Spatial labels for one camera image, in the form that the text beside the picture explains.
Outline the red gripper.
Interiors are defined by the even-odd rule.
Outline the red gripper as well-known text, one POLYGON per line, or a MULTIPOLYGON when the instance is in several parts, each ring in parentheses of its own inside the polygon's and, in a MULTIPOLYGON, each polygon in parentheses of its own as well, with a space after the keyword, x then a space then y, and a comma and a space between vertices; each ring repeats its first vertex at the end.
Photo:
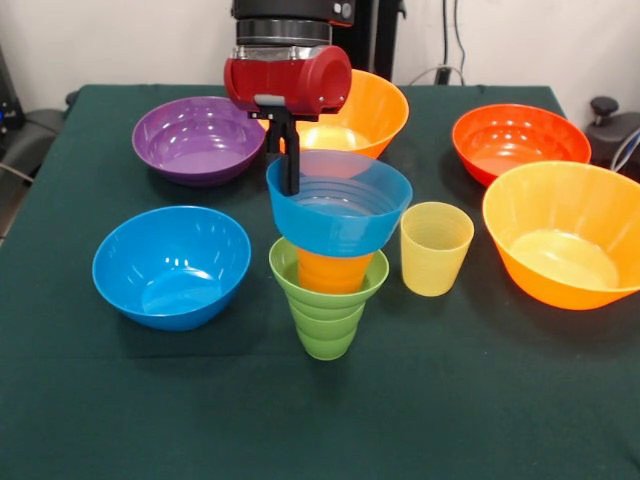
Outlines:
MULTIPOLYGON (((226 60, 224 84, 231 101, 246 112, 284 107, 298 117, 335 114, 349 95, 352 68, 338 46, 237 47, 226 60)), ((299 192, 299 135, 294 119, 269 115, 266 152, 282 158, 282 192, 299 192)))

